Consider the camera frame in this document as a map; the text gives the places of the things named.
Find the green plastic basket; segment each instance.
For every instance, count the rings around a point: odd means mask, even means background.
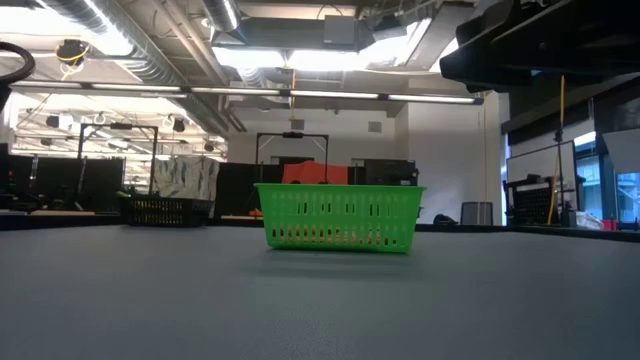
[[[256,184],[273,248],[406,253],[425,188]]]

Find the gray table surface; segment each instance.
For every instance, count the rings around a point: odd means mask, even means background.
[[[640,245],[417,233],[410,255],[263,229],[0,232],[0,359],[638,359]]]

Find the black basket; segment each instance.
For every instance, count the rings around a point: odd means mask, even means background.
[[[207,223],[213,201],[152,196],[122,198],[120,216],[133,226],[196,227]]]

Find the basket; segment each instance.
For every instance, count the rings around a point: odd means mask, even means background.
[[[196,227],[205,225],[213,201],[134,196],[122,198],[120,216],[133,226]]]
[[[425,188],[256,184],[273,248],[406,253]]]

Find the vent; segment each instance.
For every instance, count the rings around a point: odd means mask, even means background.
[[[304,120],[290,120],[291,130],[304,130]]]
[[[382,132],[382,122],[380,121],[369,121],[369,132]]]

